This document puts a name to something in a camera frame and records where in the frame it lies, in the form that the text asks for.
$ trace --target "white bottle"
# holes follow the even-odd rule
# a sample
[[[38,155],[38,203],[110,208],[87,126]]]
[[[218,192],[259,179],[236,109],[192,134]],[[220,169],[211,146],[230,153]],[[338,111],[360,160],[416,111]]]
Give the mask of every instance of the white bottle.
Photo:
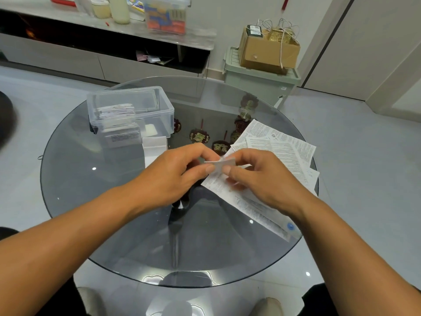
[[[130,23],[129,5],[126,0],[109,0],[113,20],[119,24]]]

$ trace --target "green plastic container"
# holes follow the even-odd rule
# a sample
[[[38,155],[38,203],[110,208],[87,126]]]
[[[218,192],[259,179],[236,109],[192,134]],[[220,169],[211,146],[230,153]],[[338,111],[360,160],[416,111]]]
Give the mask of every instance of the green plastic container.
[[[225,53],[224,73],[226,84],[245,90],[277,109],[301,81],[294,68],[289,69],[287,75],[280,75],[240,66],[238,49],[235,47],[228,48]]]

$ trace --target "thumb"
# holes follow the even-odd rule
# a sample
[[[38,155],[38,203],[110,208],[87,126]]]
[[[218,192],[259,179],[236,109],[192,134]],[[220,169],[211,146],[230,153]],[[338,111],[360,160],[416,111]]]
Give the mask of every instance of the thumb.
[[[252,177],[254,174],[253,171],[248,171],[239,166],[229,166],[229,165],[225,165],[222,168],[222,172],[225,175],[228,175],[233,180],[236,180],[237,182],[247,187],[249,187],[250,185],[249,182],[252,180]]]
[[[182,180],[188,185],[193,185],[198,180],[204,179],[214,170],[215,170],[215,166],[212,164],[197,165],[185,171],[185,173],[182,175]]]

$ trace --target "forearm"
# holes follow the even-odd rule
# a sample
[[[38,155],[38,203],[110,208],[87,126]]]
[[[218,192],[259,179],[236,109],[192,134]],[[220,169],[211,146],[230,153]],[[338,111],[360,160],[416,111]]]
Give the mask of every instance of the forearm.
[[[421,315],[421,295],[324,202],[296,221],[340,315]]]
[[[0,242],[0,315],[34,315],[132,219],[122,187]]]

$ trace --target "hand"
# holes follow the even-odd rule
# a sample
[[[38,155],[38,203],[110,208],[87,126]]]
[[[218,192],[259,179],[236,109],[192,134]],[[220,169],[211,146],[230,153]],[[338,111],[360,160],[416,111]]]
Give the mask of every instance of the hand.
[[[220,156],[202,143],[194,143],[162,153],[138,177],[125,184],[125,195],[133,197],[135,215],[172,204],[215,166],[200,164],[199,157],[218,161]]]
[[[235,158],[237,165],[252,165],[247,169],[239,166],[222,168],[229,176],[227,182],[232,188],[250,188],[259,200],[283,214],[298,215],[307,202],[317,200],[272,152],[241,149],[229,158]]]

